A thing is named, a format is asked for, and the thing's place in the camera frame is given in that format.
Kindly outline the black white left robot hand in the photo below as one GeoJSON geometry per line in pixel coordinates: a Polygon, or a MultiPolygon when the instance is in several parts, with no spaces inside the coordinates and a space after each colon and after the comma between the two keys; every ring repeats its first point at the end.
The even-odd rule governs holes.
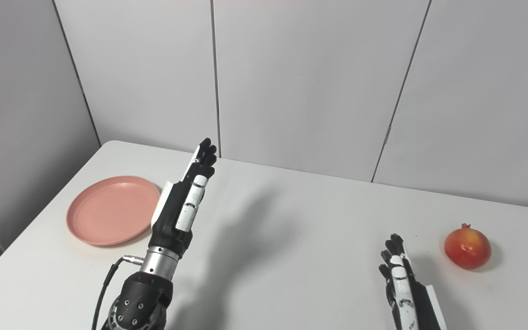
{"type": "Polygon", "coordinates": [[[192,225],[207,184],[215,173],[216,152],[211,139],[204,139],[195,149],[182,179],[164,184],[151,218],[149,248],[173,253],[176,259],[182,259],[193,238],[192,225]]]}

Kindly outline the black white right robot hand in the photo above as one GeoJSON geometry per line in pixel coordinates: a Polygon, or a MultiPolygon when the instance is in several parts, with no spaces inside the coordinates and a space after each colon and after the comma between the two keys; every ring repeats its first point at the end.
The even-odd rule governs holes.
{"type": "Polygon", "coordinates": [[[433,286],[416,278],[404,240],[396,233],[385,241],[380,253],[379,271],[385,279],[385,292],[397,330],[446,330],[433,286]]]}

